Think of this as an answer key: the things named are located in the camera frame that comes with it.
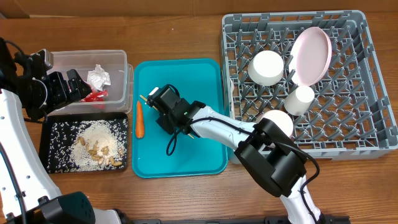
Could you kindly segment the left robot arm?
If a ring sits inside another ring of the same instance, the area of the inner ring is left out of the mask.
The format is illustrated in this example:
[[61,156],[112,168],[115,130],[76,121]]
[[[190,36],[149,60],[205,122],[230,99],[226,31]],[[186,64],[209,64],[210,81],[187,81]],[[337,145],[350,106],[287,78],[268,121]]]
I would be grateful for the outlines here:
[[129,223],[118,209],[93,208],[83,192],[62,194],[35,150],[26,122],[80,101],[91,87],[76,70],[48,73],[48,50],[12,55],[1,39],[1,200],[7,223]]

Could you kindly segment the small white plate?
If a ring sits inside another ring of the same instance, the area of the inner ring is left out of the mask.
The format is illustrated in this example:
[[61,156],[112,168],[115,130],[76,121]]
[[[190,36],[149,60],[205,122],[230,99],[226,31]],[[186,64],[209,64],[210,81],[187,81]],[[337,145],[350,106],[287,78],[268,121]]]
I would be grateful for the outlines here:
[[278,83],[284,74],[282,57],[271,50],[257,53],[248,65],[248,75],[252,81],[262,86]]

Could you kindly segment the white green tissue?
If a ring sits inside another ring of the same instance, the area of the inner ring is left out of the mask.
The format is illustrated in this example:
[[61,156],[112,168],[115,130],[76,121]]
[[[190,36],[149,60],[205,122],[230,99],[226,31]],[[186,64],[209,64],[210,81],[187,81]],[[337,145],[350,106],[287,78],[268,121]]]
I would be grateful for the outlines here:
[[103,91],[104,86],[111,85],[109,73],[106,72],[100,64],[96,64],[95,69],[88,72],[86,82],[98,91]]

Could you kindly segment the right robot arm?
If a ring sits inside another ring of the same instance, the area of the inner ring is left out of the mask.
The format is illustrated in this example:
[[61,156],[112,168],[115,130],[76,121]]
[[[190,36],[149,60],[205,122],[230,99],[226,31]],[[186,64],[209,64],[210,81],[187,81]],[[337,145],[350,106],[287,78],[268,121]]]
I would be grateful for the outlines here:
[[167,155],[174,153],[180,133],[220,142],[232,149],[261,188],[281,199],[289,222],[325,221],[307,188],[320,172],[317,170],[307,177],[305,163],[311,161],[315,167],[318,163],[299,149],[275,122],[267,118],[259,123],[232,119],[200,101],[189,103],[173,85],[154,88],[145,101],[159,112],[157,124],[171,135]]

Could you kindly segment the red snack wrapper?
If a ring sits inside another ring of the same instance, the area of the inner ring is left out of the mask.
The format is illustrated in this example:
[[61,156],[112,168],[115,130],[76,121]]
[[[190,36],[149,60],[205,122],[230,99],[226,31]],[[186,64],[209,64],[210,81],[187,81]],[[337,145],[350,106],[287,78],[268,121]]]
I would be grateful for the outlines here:
[[84,99],[80,100],[81,102],[96,102],[96,101],[104,101],[104,97],[108,96],[108,91],[95,91],[91,92]]

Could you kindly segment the wooden chopstick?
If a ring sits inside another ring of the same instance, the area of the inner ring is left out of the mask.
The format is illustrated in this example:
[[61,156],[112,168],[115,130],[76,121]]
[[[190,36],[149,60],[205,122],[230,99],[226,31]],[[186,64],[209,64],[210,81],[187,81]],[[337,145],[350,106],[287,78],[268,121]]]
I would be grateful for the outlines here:
[[[145,101],[146,105],[149,105],[148,102],[147,102],[147,98],[145,98],[143,95],[140,95],[140,97]],[[155,106],[152,106],[152,108],[159,112],[159,110]],[[187,134],[187,135],[190,136],[192,139],[194,139],[193,135],[191,135],[191,134]]]

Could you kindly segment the large white plate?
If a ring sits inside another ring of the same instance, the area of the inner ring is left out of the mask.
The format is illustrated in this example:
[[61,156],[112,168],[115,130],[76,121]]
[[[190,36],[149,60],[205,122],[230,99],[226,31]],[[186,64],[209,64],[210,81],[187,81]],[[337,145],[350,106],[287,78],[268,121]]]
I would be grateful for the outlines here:
[[291,80],[298,86],[311,86],[319,82],[331,62],[331,41],[319,27],[305,29],[290,51],[289,71],[295,71]]

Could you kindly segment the small white cup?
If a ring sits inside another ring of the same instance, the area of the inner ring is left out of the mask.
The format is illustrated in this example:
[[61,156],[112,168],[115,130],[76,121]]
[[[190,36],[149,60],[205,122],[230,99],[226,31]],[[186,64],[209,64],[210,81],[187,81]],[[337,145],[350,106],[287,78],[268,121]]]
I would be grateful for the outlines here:
[[315,98],[315,93],[309,86],[299,86],[284,100],[284,108],[291,115],[303,115]]

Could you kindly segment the white plastic fork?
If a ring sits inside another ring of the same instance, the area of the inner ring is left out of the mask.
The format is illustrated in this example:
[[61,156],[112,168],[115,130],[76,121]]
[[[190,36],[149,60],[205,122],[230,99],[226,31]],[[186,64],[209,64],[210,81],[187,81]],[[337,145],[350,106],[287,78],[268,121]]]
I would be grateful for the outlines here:
[[236,115],[235,115],[235,109],[234,109],[234,82],[231,78],[229,78],[229,82],[230,82],[230,98],[231,98],[231,103],[230,103],[230,107],[231,107],[231,116],[233,117],[233,119],[235,119]]

